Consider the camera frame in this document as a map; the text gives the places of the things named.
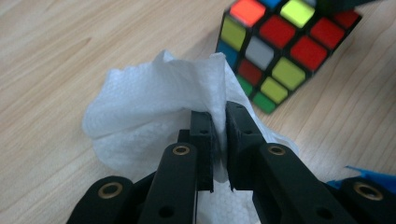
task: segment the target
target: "orange sticker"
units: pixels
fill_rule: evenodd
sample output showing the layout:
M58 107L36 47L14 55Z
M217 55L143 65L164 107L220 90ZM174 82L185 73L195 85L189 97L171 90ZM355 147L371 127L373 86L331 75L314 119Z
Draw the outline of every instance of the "orange sticker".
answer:
M252 27L264 14L265 6L253 0L240 0L231 6L230 14Z

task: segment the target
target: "wood grain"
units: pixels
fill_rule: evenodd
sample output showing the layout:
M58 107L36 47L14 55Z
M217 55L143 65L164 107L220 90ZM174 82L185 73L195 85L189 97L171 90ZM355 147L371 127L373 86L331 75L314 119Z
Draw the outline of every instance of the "wood grain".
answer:
M114 175L80 128L106 71L214 51L232 1L0 1L0 223L65 223ZM362 22L308 84L262 121L300 147L321 180L353 165L396 175L396 2Z

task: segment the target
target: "rubik's cube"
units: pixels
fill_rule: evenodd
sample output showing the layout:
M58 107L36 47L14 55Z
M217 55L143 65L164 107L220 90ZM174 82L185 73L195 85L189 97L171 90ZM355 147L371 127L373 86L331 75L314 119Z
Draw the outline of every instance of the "rubik's cube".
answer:
M224 12L217 52L267 114L311 78L361 16L323 16L302 0L239 0Z

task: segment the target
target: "black plastic part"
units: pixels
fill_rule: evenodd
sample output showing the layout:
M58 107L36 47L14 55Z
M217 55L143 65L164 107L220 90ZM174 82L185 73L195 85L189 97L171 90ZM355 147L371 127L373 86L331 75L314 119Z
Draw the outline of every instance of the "black plastic part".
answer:
M377 0L317 0L316 10L323 15L346 11Z
M273 216L263 222L271 219L285 224L357 223L288 147L263 145L256 158L257 176L262 178L264 184L257 182L254 193L259 195L257 198L260 200L260 196L270 190L281 211L278 218L266 211L259 211L265 202L257 204L256 199L258 214Z
M248 111L237 103L227 102L226 125L231 189L253 190L253 156L265 140Z
M198 150L198 190L213 191L213 157L219 152L219 140L209 113L191 111L188 143Z
M179 143L182 142L190 142L190 130L180 130L178 131L178 137L177 137L177 141Z
M359 223L396 223L396 196L373 181L345 179L335 197Z
M127 213L132 214L132 221L128 223L136 223L139 219L140 213L142 212L143 204L145 203L145 200L149 194L149 189L151 187L155 174L156 173L154 172L151 175L148 175L134 183L134 188L130 196L130 204L128 206L130 210L126 211Z
M103 199L99 196L99 189L109 183L120 183L122 190L113 198ZM109 176L98 180L78 202L67 223L108 224L131 221L134 211L131 211L133 208L130 207L130 193L133 188L132 181L120 176Z
M262 178L256 178L258 190L253 190L253 203L262 224L280 223L282 212Z
M191 144L166 148L138 223L195 223L197 159Z

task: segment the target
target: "wooden table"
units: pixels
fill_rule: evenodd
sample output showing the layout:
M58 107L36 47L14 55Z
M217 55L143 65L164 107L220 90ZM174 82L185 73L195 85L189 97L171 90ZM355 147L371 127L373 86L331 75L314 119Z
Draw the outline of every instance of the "wooden table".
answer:
M110 68L215 49L232 1L0 2L0 223L65 223L99 178L80 126ZM323 181L357 166L396 175L396 1L364 15L317 75L262 121Z

